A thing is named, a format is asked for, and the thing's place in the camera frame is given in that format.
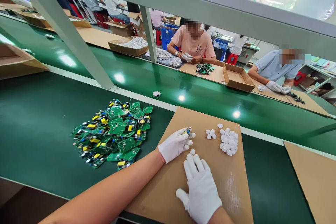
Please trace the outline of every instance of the pile of circuit boards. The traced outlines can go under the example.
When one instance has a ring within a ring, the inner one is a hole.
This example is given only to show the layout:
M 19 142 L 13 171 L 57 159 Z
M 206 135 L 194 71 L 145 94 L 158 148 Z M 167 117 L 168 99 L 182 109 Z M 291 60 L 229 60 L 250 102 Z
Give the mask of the pile of circuit boards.
M 196 73 L 201 74 L 201 75 L 203 75 L 203 74 L 208 75 L 211 72 L 213 72 L 214 69 L 215 68 L 211 64 L 208 64 L 208 63 L 198 64 L 196 66 Z
M 106 110 L 100 110 L 91 121 L 77 126 L 71 136 L 82 152 L 81 157 L 93 168 L 105 161 L 118 162 L 118 170 L 130 166 L 139 152 L 138 147 L 146 139 L 150 129 L 153 107 L 140 107 L 140 102 L 110 102 Z
M 306 104 L 306 102 L 303 101 L 301 97 L 297 96 L 296 94 L 294 94 L 292 92 L 287 93 L 287 95 L 292 97 L 294 99 L 294 101 L 300 102 L 302 104 Z

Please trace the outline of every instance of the woman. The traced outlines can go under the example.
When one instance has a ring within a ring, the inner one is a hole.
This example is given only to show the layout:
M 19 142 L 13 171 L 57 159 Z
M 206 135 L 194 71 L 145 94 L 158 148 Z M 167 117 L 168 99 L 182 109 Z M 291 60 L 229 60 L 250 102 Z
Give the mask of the woman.
M 226 50 L 224 60 L 226 60 L 230 54 L 235 54 L 235 55 L 241 54 L 243 45 L 245 44 L 247 39 L 248 39 L 247 36 L 235 34 L 233 38 L 231 39 L 231 46 L 229 46 Z

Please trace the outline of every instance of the white metal bar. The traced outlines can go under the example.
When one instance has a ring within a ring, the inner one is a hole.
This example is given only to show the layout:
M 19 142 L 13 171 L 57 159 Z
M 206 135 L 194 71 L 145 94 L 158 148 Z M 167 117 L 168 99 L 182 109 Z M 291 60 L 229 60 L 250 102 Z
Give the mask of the white metal bar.
M 334 25 L 248 0 L 127 0 L 336 61 Z
M 157 56 L 156 56 L 156 47 L 155 47 L 155 41 L 154 41 L 154 34 L 153 34 L 153 29 L 152 29 L 152 20 L 151 20 L 151 14 L 149 13 L 149 8 L 140 5 L 140 11 L 141 11 L 141 16 L 143 20 L 143 25 L 145 26 L 145 33 L 146 33 L 146 38 L 148 42 L 148 49 L 149 49 L 149 54 L 150 54 L 150 60 L 152 63 L 156 64 L 157 61 Z
M 73 54 L 82 62 L 89 73 L 102 88 L 114 87 L 111 79 L 100 65 L 88 45 L 84 42 L 74 25 L 66 16 L 56 0 L 30 0 L 33 6 L 50 23 L 55 32 L 70 48 Z

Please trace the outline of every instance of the cardboard sheet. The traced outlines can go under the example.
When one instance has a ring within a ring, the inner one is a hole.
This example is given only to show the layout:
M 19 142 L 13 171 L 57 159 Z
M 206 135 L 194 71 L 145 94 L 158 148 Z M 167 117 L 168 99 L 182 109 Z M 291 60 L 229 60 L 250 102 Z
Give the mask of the cardboard sheet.
M 232 157 L 219 148 L 221 138 L 217 128 L 218 123 L 222 123 L 224 129 L 229 127 L 239 135 L 238 151 Z M 192 127 L 192 131 L 196 133 L 191 148 L 194 148 L 196 154 L 208 163 L 224 209 L 235 224 L 253 223 L 239 124 L 178 107 L 160 143 L 176 130 L 188 126 Z M 217 138 L 207 140 L 205 133 L 207 129 L 214 129 Z M 165 164 L 127 207 L 126 211 L 162 223 L 194 223 L 184 210 L 182 202 L 175 195 L 178 188 L 188 191 L 187 178 L 183 167 L 183 162 L 188 153 L 189 151 L 185 151 L 173 161 Z
M 267 96 L 267 97 L 270 97 L 270 98 L 273 98 L 273 99 L 276 99 L 276 100 L 279 100 L 279 101 L 283 101 L 283 102 L 286 102 L 286 103 L 291 103 L 286 95 L 284 94 L 281 94 L 281 93 L 277 93 L 277 92 L 274 92 L 272 91 L 271 89 L 269 89 L 267 86 L 265 86 L 264 84 L 262 84 L 261 82 L 255 80 L 255 79 L 252 79 L 252 82 L 254 83 L 254 85 L 256 86 L 252 92 L 254 93 L 258 93 L 260 95 L 264 95 L 264 96 Z M 260 92 L 258 90 L 258 86 L 262 86 L 265 90 L 263 92 Z
M 310 98 L 306 93 L 297 91 L 297 90 L 291 90 L 292 93 L 296 94 L 297 96 L 301 97 L 303 101 L 306 102 L 306 104 L 302 104 L 300 102 L 296 102 L 294 101 L 294 99 L 290 96 L 286 96 L 286 98 L 294 105 L 294 106 L 298 106 L 310 111 L 314 111 L 316 113 L 325 115 L 325 116 L 329 116 L 330 114 L 325 111 L 323 108 L 320 107 L 320 105 L 318 105 L 312 98 Z
M 316 224 L 336 220 L 336 161 L 284 142 Z
M 222 66 L 214 66 L 215 70 L 209 75 L 202 75 L 202 79 L 208 79 L 209 81 L 214 81 L 217 83 L 225 82 L 223 67 Z
M 183 64 L 183 66 L 181 66 L 179 71 L 184 72 L 186 74 L 197 76 L 196 66 L 197 64 L 185 63 Z

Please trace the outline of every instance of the cardboard box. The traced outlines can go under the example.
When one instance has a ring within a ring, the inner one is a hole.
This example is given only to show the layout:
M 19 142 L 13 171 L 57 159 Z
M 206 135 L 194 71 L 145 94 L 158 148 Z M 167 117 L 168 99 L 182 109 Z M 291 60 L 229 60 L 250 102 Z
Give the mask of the cardboard box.
M 122 36 L 122 37 L 132 37 L 135 35 L 133 25 L 131 24 L 121 24 L 117 22 L 106 22 L 108 24 L 113 34 Z
M 133 20 L 131 21 L 134 24 L 134 27 L 138 30 L 144 31 L 144 21 L 142 20 L 142 16 L 140 13 L 135 13 L 135 12 L 130 12 L 128 14 L 129 18 L 132 18 Z
M 143 48 L 140 48 L 140 49 L 134 49 L 134 48 L 129 48 L 129 47 L 124 47 L 124 46 L 118 45 L 118 44 L 121 44 L 121 43 L 126 43 L 126 42 L 130 41 L 131 39 L 132 38 L 122 38 L 122 39 L 112 40 L 112 41 L 109 41 L 108 44 L 109 44 L 110 49 L 112 51 L 132 55 L 132 56 L 139 56 L 139 55 L 144 54 L 148 51 L 148 47 L 143 47 Z
M 137 29 L 138 37 L 144 38 L 147 40 L 146 33 Z
M 51 25 L 39 13 L 18 12 L 18 14 L 32 25 L 36 25 L 42 28 L 52 28 Z M 86 19 L 81 19 L 75 16 L 68 17 L 73 19 L 72 23 L 75 27 L 91 28 L 90 23 Z
M 47 71 L 41 62 L 22 49 L 0 44 L 0 80 Z
M 224 63 L 223 74 L 226 85 L 231 88 L 240 89 L 246 92 L 252 92 L 255 88 L 255 85 L 245 72 L 244 68 Z

